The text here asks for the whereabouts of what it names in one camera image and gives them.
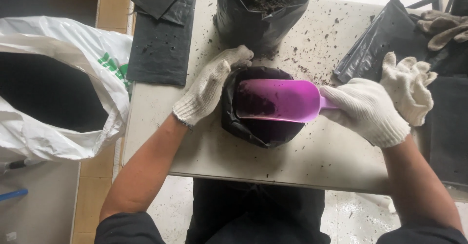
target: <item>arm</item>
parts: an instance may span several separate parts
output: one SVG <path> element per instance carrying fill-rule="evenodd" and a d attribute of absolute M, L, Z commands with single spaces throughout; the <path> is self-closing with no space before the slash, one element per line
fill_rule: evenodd
<path fill-rule="evenodd" d="M 382 148 L 402 224 L 429 219 L 462 232 L 452 198 L 419 153 L 408 123 L 383 86 L 355 78 L 337 88 L 321 87 L 320 93 L 340 108 L 323 110 L 322 115 Z"/>
<path fill-rule="evenodd" d="M 200 72 L 173 113 L 120 171 L 102 205 L 99 221 L 117 213 L 144 212 L 164 183 L 174 155 L 189 127 L 211 114 L 221 97 L 231 65 L 251 66 L 253 52 L 245 46 L 228 49 Z"/>
<path fill-rule="evenodd" d="M 99 221 L 117 213 L 146 211 L 164 183 L 188 127 L 173 114 L 138 149 L 110 187 Z"/>
<path fill-rule="evenodd" d="M 432 220 L 463 233 L 457 207 L 444 185 L 419 153 L 413 138 L 382 150 L 392 199 L 402 223 Z"/>

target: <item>scoop handle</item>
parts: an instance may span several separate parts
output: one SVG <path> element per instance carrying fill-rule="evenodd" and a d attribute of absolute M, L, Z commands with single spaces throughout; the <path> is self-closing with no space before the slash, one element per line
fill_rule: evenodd
<path fill-rule="evenodd" d="M 339 109 L 339 107 L 334 105 L 327 98 L 320 96 L 320 109 Z"/>

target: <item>sleeve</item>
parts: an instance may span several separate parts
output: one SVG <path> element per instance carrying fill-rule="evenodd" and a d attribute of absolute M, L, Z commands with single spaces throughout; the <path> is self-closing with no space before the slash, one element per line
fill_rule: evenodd
<path fill-rule="evenodd" d="M 104 219 L 96 229 L 95 244 L 165 244 L 146 212 L 119 213 Z"/>
<path fill-rule="evenodd" d="M 403 226 L 382 235 L 376 244 L 468 244 L 457 229 L 434 226 Z"/>

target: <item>white plastic bag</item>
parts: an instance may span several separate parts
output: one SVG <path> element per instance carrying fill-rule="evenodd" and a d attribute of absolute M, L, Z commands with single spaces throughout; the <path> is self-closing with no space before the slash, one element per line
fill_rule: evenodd
<path fill-rule="evenodd" d="M 37 121 L 0 97 L 0 147 L 32 159 L 83 160 L 123 136 L 130 107 L 125 73 L 132 40 L 71 19 L 0 19 L 0 52 L 45 55 L 87 73 L 108 113 L 101 131 L 79 133 Z"/>

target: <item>blue handle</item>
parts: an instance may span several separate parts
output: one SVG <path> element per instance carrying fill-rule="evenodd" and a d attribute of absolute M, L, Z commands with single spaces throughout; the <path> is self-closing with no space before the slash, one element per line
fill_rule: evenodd
<path fill-rule="evenodd" d="M 7 200 L 7 199 L 10 199 L 10 198 L 14 198 L 14 197 L 23 196 L 23 195 L 25 195 L 27 193 L 28 193 L 27 189 L 20 189 L 18 191 L 13 191 L 13 192 L 10 192 L 10 193 L 2 194 L 2 195 L 0 195 L 0 201 Z"/>

